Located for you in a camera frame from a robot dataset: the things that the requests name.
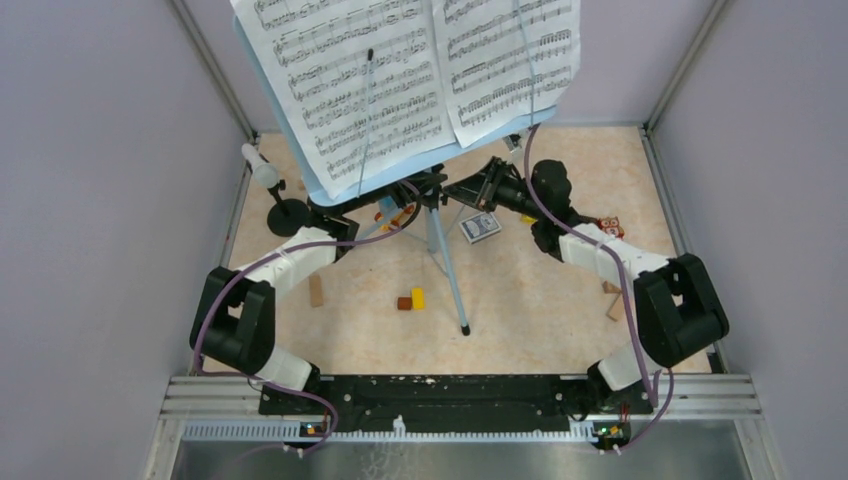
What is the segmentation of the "light blue music stand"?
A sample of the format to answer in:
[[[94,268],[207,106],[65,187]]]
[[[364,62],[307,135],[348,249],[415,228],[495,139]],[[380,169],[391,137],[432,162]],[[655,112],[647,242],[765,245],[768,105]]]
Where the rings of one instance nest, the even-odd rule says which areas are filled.
[[[439,163],[451,160],[461,154],[469,153],[475,149],[481,148],[489,143],[507,137],[510,134],[517,133],[521,128],[529,127],[531,123],[544,122],[550,119],[556,113],[556,107],[535,111],[532,114],[517,116],[499,128],[493,130],[476,142],[462,148],[458,142],[453,142],[436,149],[424,151],[417,155],[413,155],[400,161],[396,165],[382,170],[377,175],[364,181],[363,190],[358,193],[358,186],[354,185],[339,193],[336,197],[330,197],[323,186],[320,184],[317,175],[313,168],[307,162],[296,136],[291,128],[291,125],[286,118],[286,115],[281,107],[281,104],[273,92],[272,86],[267,78],[264,69],[260,65],[260,61],[255,53],[255,49],[251,45],[244,28],[241,25],[237,16],[233,17],[233,30],[240,39],[241,44],[246,50],[246,54],[251,62],[251,66],[258,77],[262,90],[269,101],[274,117],[279,126],[277,133],[282,133],[289,143],[289,147],[294,154],[294,158],[305,182],[308,197],[313,202],[316,202],[320,207],[335,208],[340,206],[352,206],[356,201],[371,195],[377,199],[388,196],[384,190],[391,184],[406,179],[414,174],[426,172]]]

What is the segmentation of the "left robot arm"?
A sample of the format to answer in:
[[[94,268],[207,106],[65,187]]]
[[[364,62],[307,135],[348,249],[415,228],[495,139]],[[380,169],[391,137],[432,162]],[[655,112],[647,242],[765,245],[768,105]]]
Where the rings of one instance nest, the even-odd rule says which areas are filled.
[[[401,226],[360,238],[359,224],[344,216],[311,212],[304,226],[281,246],[237,269],[217,267],[207,276],[189,337],[196,373],[206,360],[283,388],[283,401],[297,413],[319,404],[320,369],[276,342],[277,301],[351,249],[399,234]]]

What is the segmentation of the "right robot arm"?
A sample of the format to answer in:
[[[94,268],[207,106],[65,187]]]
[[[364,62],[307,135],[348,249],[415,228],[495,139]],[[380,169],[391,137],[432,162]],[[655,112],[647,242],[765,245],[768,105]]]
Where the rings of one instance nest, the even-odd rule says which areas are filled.
[[[448,185],[445,195],[481,212],[498,207],[534,219],[537,247],[552,258],[597,274],[618,288],[631,339],[587,371],[586,397],[612,412],[627,388],[651,388],[651,375],[673,368],[724,338],[729,320],[700,257],[676,258],[644,251],[605,232],[571,204],[565,165],[545,159],[527,176],[494,157],[480,171]]]

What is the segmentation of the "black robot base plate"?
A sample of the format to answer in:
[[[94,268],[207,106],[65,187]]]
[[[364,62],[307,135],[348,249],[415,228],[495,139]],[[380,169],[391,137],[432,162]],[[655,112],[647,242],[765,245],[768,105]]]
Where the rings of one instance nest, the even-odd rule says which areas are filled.
[[[265,387],[265,416],[339,414],[339,433],[389,430],[401,419],[412,433],[530,433],[569,429],[591,415],[618,419],[653,408],[640,386],[611,392],[584,375],[335,375],[299,397]]]

